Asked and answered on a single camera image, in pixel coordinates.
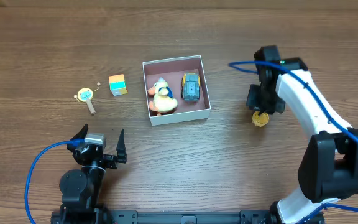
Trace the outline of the round yellow gear toy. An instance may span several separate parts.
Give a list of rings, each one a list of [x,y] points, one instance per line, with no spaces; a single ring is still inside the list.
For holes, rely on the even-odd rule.
[[[270,118],[267,113],[260,113],[259,111],[255,111],[252,115],[252,122],[258,127],[265,126],[269,122],[269,119]]]

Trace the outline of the grey yellow toy truck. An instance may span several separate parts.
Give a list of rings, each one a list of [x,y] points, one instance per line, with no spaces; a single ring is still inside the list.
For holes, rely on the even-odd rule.
[[[182,78],[181,97],[185,101],[198,101],[200,85],[200,76],[197,73],[185,73]]]

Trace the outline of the pastel colour puzzle cube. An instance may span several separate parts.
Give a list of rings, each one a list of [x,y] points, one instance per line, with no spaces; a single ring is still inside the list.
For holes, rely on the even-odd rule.
[[[114,96],[128,94],[123,74],[109,76],[109,89]]]

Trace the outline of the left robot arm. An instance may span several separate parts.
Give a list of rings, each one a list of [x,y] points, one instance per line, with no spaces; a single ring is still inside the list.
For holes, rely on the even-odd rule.
[[[60,179],[62,205],[53,212],[51,224],[113,224],[107,206],[100,204],[99,193],[107,169],[127,162],[124,130],[121,130],[116,155],[105,154],[106,138],[103,134],[89,134],[88,125],[71,138],[67,149],[81,166],[66,172]]]

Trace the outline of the small wooden rattle drum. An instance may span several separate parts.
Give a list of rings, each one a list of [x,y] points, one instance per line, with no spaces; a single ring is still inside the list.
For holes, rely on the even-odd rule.
[[[93,103],[92,103],[92,99],[94,97],[94,93],[96,91],[99,90],[101,86],[101,83],[100,82],[97,82],[97,88],[96,89],[91,89],[91,88],[88,88],[88,87],[84,87],[84,88],[81,88],[77,94],[75,94],[73,97],[74,99],[77,101],[77,102],[82,102],[82,103],[86,103],[88,109],[89,109],[89,112],[91,115],[95,115],[96,114],[96,110],[93,106]]]

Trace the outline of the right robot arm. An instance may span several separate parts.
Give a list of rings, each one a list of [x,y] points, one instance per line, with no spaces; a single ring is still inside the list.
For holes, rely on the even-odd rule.
[[[323,223],[322,209],[358,194],[358,129],[342,119],[318,90],[300,58],[282,59],[277,46],[254,54],[259,84],[251,85],[246,105],[252,122],[288,106],[310,139],[298,169],[298,188],[274,202],[261,223]]]

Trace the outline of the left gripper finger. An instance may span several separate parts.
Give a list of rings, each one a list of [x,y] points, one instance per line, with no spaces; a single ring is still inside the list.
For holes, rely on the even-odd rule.
[[[82,129],[75,134],[71,139],[71,143],[67,144],[67,150],[73,152],[80,144],[80,140],[84,140],[88,133],[88,125],[85,124]]]
[[[119,140],[116,146],[116,151],[117,151],[116,162],[123,163],[123,164],[127,162],[127,152],[126,152],[124,134],[125,134],[124,129],[121,129]]]

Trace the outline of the white plush duck toy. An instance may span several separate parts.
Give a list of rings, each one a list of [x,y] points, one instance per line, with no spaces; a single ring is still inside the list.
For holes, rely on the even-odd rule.
[[[148,103],[149,109],[156,112],[157,116],[170,113],[177,106],[178,102],[173,97],[172,90],[169,88],[165,79],[159,78],[154,85],[147,90],[153,100]]]

